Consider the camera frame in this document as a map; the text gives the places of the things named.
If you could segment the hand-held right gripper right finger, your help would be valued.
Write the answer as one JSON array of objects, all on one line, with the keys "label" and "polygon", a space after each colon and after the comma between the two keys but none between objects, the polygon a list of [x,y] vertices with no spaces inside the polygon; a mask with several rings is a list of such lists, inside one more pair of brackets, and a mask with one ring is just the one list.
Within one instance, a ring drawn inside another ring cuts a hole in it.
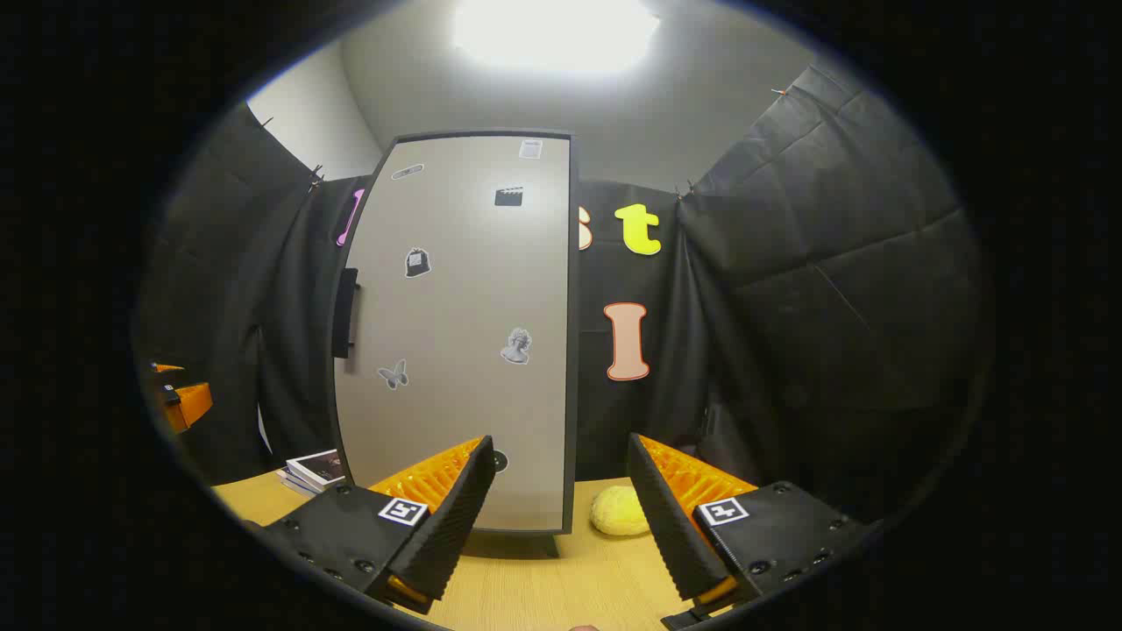
[{"label": "hand-held right gripper right finger", "polygon": [[754,606],[857,551],[866,523],[791,482],[757,486],[649,436],[632,435],[628,475],[678,596],[686,630]]}]

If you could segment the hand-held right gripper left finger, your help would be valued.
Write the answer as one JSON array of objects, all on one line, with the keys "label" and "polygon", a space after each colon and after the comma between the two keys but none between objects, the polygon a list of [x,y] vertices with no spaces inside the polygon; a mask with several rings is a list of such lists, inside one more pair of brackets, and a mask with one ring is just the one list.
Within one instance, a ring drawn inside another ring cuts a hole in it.
[{"label": "hand-held right gripper left finger", "polygon": [[337,482],[280,519],[243,524],[309,571],[426,614],[444,597],[494,475],[493,437],[477,436],[373,487]]}]

